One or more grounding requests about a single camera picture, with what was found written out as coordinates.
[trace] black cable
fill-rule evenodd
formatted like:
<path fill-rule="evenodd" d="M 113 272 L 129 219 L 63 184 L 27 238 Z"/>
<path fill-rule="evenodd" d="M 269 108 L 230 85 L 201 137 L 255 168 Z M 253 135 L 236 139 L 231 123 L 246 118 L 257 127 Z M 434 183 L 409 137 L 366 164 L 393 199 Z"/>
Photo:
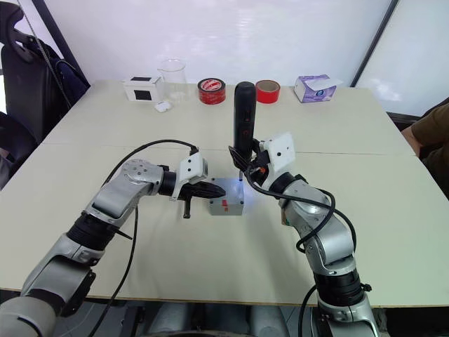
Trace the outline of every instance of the black cable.
<path fill-rule="evenodd" d="M 134 214 L 135 214 L 135 217 L 134 217 L 133 244 L 131 246 L 131 253 L 129 255 L 128 264 L 126 265 L 125 273 L 123 274 L 123 277 L 121 278 L 119 285 L 115 289 L 115 292 L 112 294 L 109 301 L 107 301 L 106 307 L 104 308 L 102 314 L 100 315 L 100 318 L 98 319 L 97 323 L 91 330 L 91 333 L 89 334 L 88 337 L 93 337 L 93 335 L 95 335 L 95 333 L 97 332 L 101 323 L 105 319 L 107 312 L 111 308 L 112 302 L 115 300 L 117 294 L 119 293 L 121 287 L 123 286 L 123 283 L 125 283 L 125 279 L 128 276 L 129 270 L 131 268 L 131 263 L 133 262 L 133 258 L 134 258 L 135 243 L 136 243 L 136 239 L 137 239 L 137 235 L 138 235 L 139 209 L 137 208 L 137 206 L 135 207 Z"/>
<path fill-rule="evenodd" d="M 130 152 L 129 154 L 127 154 L 111 171 L 111 173 L 107 176 L 104 184 L 107 184 L 112 177 L 114 176 L 114 174 L 116 173 L 116 171 L 120 168 L 120 166 L 123 165 L 123 163 L 125 161 L 127 161 L 130 157 L 132 157 L 134 154 L 146 149 L 149 146 L 155 145 L 155 144 L 160 144 L 160 143 L 177 143 L 177 144 L 181 144 L 181 145 L 186 145 L 188 147 L 190 147 L 190 154 L 196 153 L 198 152 L 198 147 L 196 147 L 193 144 L 187 143 L 187 142 L 183 142 L 182 140 L 176 140 L 176 139 L 162 139 L 162 140 L 155 140 L 154 142 L 150 142 L 144 145 L 139 146 L 137 149 L 133 150 L 132 152 Z M 100 318 L 98 319 L 97 323 L 95 324 L 95 326 L 93 327 L 92 331 L 89 333 L 88 337 L 93 337 L 95 335 L 95 333 L 97 332 L 98 328 L 100 327 L 101 323 L 103 322 L 103 320 L 106 317 L 107 312 L 109 311 L 109 309 L 111 308 L 112 302 L 115 300 L 117 294 L 120 292 L 121 287 L 123 286 L 123 283 L 125 283 L 125 280 L 128 276 L 129 270 L 131 268 L 131 264 L 133 262 L 133 258 L 134 258 L 134 250 L 135 250 L 135 243 L 136 243 L 136 239 L 137 239 L 137 233 L 138 233 L 138 222 L 139 222 L 139 209 L 136 206 L 135 207 L 135 217 L 134 217 L 134 234 L 133 234 L 133 244 L 131 246 L 131 252 L 129 255 L 129 259 L 128 259 L 128 264 L 126 265 L 126 269 L 125 269 L 125 273 L 123 274 L 123 277 L 120 280 L 119 285 L 117 286 L 117 288 L 115 289 L 115 292 L 112 294 L 111 298 L 107 301 L 106 307 L 104 308 L 102 314 L 100 315 Z"/>
<path fill-rule="evenodd" d="M 125 161 L 127 161 L 128 159 L 130 159 L 130 157 L 132 157 L 134 154 L 146 149 L 149 146 L 155 145 L 155 144 L 161 144 L 161 143 L 176 143 L 176 144 L 181 144 L 181 145 L 186 145 L 188 147 L 190 147 L 190 154 L 193 154 L 195 152 L 198 152 L 198 148 L 190 143 L 187 142 L 183 142 L 182 140 L 176 140 L 176 139 L 161 139 L 161 140 L 155 140 L 154 142 L 150 142 L 144 145 L 139 146 L 137 149 L 133 150 L 132 152 L 130 152 L 129 154 L 127 154 L 115 167 L 114 169 L 111 171 L 111 173 L 107 176 L 105 182 L 103 183 L 106 184 L 108 183 L 112 176 L 114 175 L 114 173 L 120 168 L 120 166 L 123 165 L 123 163 Z"/>
<path fill-rule="evenodd" d="M 301 198 L 301 197 L 294 197 L 293 195 L 286 195 L 286 194 L 282 194 L 282 193 L 277 193 L 277 192 L 272 192 L 272 191 L 267 191 L 264 190 L 262 188 L 260 188 L 259 186 L 257 186 L 253 179 L 251 179 L 250 174 L 249 174 L 249 170 L 250 168 L 247 168 L 245 171 L 245 177 L 246 180 L 248 181 L 248 184 L 256 191 L 258 191 L 259 193 L 265 194 L 265 195 L 269 195 L 271 197 L 275 197 L 275 198 L 279 198 L 279 199 L 288 199 L 288 200 L 293 200 L 293 201 L 299 201 L 299 202 L 304 202 L 306 204 L 311 204 L 311 205 L 315 205 L 315 206 L 320 206 L 326 209 L 329 209 L 330 211 L 326 214 L 326 217 L 323 219 L 323 221 L 321 221 L 320 225 L 317 226 L 314 230 L 312 230 L 308 235 L 306 235 L 303 239 L 301 239 L 300 241 L 298 241 L 297 243 L 297 249 L 299 251 L 301 251 L 302 253 L 304 253 L 304 249 L 302 248 L 298 248 L 299 245 L 301 245 L 302 243 L 306 242 L 308 239 L 310 239 L 311 237 L 313 237 L 314 235 L 316 235 L 317 232 L 319 232 L 324 225 L 328 222 L 328 220 L 332 217 L 333 213 L 338 214 L 340 217 L 342 217 L 342 219 L 346 222 L 346 224 L 349 227 L 349 230 L 351 232 L 351 237 L 352 237 L 352 241 L 353 241 L 353 245 L 354 245 L 354 251 L 356 250 L 356 245 L 357 245 L 357 237 L 356 237 L 356 231 L 354 229 L 354 226 L 352 225 L 351 221 L 348 219 L 348 217 L 346 217 L 343 212 L 339 211 L 338 209 L 335 208 L 335 198 L 334 196 L 325 190 L 320 190 L 322 191 L 322 193 L 326 194 L 329 196 L 331 203 L 330 205 L 324 204 L 322 202 L 318 202 L 318 201 L 314 201 L 314 200 L 310 200 L 310 199 L 305 199 L 305 198 Z"/>
<path fill-rule="evenodd" d="M 304 312 L 306 311 L 307 302 L 309 302 L 310 296 L 316 290 L 316 286 L 310 288 L 310 290 L 306 293 L 304 300 L 301 303 L 300 316 L 297 321 L 297 337 L 302 337 L 302 320 L 304 319 Z"/>

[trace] gray metal box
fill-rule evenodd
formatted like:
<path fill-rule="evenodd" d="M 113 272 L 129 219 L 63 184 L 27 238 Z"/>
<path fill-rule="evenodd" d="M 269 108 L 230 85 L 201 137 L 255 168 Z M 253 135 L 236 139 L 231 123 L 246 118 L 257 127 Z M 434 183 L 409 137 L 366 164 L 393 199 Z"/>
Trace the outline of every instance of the gray metal box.
<path fill-rule="evenodd" d="M 243 212 L 243 181 L 238 178 L 212 178 L 211 183 L 226 191 L 221 198 L 209 200 L 210 214 L 213 216 L 241 216 Z"/>

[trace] table surface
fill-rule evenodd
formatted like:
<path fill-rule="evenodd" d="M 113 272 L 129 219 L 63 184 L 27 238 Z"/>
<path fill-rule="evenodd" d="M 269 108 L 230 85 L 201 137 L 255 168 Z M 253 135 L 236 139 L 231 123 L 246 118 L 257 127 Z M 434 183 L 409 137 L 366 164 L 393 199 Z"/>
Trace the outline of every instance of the table surface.
<path fill-rule="evenodd" d="M 45 144 L 32 154 L 0 192 L 2 288 L 22 287 L 132 149 Z M 227 151 L 202 153 L 210 176 L 236 176 Z M 172 167 L 186 156 L 186 150 L 160 148 L 138 155 Z M 358 271 L 373 286 L 372 305 L 449 305 L 449 203 L 418 158 L 302 153 L 292 172 L 331 191 L 352 220 Z M 197 199 L 189 220 L 182 219 L 181 202 L 143 198 L 135 259 L 119 298 L 300 303 L 313 278 L 295 250 L 298 235 L 280 224 L 276 200 L 247 185 L 245 193 L 243 216 L 212 217 L 207 202 Z M 122 229 L 132 232 L 132 216 Z M 129 251 L 123 237 L 111 241 L 94 268 L 98 278 L 90 296 L 112 294 Z"/>
<path fill-rule="evenodd" d="M 201 103 L 196 90 L 189 85 L 189 100 L 161 114 L 154 103 L 128 101 L 121 82 L 99 81 L 44 143 L 137 147 L 176 138 L 201 149 L 227 149 L 233 142 L 234 86 L 227 86 L 218 105 Z M 282 87 L 278 102 L 257 103 L 254 135 L 263 140 L 285 131 L 293 134 L 297 152 L 413 155 L 368 89 L 338 88 L 329 102 L 302 104 L 291 87 Z"/>

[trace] glass beaker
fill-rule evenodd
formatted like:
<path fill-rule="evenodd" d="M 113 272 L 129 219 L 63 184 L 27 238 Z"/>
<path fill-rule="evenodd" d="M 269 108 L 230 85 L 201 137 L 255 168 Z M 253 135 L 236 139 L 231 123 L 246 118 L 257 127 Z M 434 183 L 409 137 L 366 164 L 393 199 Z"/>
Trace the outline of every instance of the glass beaker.
<path fill-rule="evenodd" d="M 172 103 L 181 103 L 188 98 L 184 68 L 185 63 L 176 58 L 164 60 L 159 65 L 158 71 L 163 78 L 165 95 Z"/>

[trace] red tape roll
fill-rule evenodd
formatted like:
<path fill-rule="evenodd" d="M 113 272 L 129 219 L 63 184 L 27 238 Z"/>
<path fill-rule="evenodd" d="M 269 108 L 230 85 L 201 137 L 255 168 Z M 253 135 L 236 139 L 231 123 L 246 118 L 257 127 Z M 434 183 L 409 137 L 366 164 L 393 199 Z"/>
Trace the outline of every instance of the red tape roll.
<path fill-rule="evenodd" d="M 274 103 L 278 100 L 279 90 L 281 90 L 279 83 L 272 81 L 271 79 L 258 81 L 255 84 L 255 88 L 257 93 L 257 101 L 268 104 Z"/>
<path fill-rule="evenodd" d="M 226 84 L 221 79 L 203 79 L 198 82 L 199 100 L 204 104 L 218 104 L 226 98 Z"/>

